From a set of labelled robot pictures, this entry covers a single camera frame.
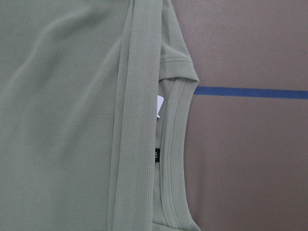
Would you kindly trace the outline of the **olive green long-sleeve shirt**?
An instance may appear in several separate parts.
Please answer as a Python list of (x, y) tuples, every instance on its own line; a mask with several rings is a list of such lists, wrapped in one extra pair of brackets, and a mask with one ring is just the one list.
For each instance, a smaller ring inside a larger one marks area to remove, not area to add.
[(1, 230), (199, 230), (183, 167), (198, 83), (169, 0), (1, 1)]

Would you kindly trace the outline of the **white shirt price tag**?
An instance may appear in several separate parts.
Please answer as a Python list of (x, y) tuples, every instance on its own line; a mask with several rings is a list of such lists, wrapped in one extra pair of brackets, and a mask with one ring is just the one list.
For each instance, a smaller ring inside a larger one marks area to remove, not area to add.
[(159, 112), (160, 112), (160, 109), (163, 105), (163, 102), (164, 102), (164, 97), (158, 95), (157, 96), (157, 110), (156, 110), (156, 117), (159, 119), (160, 118), (160, 115), (159, 115)]

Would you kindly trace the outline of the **blue tape line crosswise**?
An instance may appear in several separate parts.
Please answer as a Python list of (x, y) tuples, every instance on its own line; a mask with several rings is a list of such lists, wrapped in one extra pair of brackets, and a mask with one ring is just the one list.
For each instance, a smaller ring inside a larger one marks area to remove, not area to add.
[(308, 92), (305, 90), (274, 90), (229, 87), (197, 87), (194, 95), (279, 98), (307, 100)]

